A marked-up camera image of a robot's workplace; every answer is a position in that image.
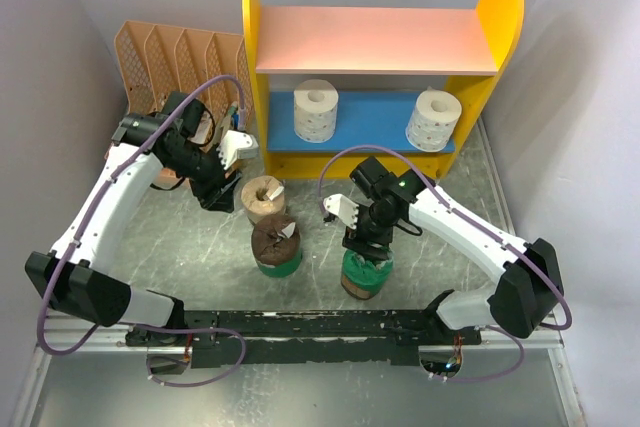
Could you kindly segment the white dotted toilet paper roll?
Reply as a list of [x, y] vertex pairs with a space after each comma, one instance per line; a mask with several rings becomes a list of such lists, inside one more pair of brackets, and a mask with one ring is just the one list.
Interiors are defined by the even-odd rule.
[[335, 87], [322, 79], [309, 79], [293, 92], [294, 131], [302, 140], [324, 143], [335, 133], [339, 94]]

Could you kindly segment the white floral toilet paper roll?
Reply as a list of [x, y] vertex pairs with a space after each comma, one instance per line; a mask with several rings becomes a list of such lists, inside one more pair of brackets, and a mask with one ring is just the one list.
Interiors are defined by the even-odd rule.
[[422, 152], [440, 152], [447, 146], [461, 114], [462, 105], [455, 96], [427, 89], [415, 102], [405, 129], [406, 138]]

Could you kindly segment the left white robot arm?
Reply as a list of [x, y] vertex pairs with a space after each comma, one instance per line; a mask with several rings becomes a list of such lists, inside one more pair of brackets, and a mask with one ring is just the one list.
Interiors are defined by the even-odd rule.
[[228, 130], [208, 151], [192, 141], [205, 106], [189, 103], [165, 131], [159, 128], [185, 99], [173, 92], [160, 112], [130, 113], [118, 125], [93, 192], [106, 190], [99, 205], [85, 201], [64, 235], [46, 253], [33, 252], [27, 276], [39, 294], [49, 293], [49, 308], [99, 326], [116, 323], [150, 326], [162, 345], [181, 342], [187, 332], [183, 301], [137, 289], [112, 277], [117, 247], [143, 195], [163, 169], [189, 182], [208, 211], [231, 213], [240, 179], [233, 164], [256, 153], [254, 136]]

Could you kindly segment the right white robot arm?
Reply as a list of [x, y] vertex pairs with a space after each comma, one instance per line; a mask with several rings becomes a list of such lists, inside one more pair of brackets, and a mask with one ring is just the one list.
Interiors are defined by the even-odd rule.
[[490, 280], [484, 288], [442, 293], [430, 303], [424, 331], [431, 342], [443, 345], [461, 329], [485, 325], [525, 339], [563, 296], [556, 252], [544, 239], [527, 242], [504, 232], [456, 202], [432, 179], [412, 169], [396, 176], [374, 157], [361, 162], [350, 178], [369, 204], [342, 194], [323, 201], [346, 227], [344, 247], [367, 260], [386, 260], [394, 228], [406, 222], [418, 232], [437, 235]]

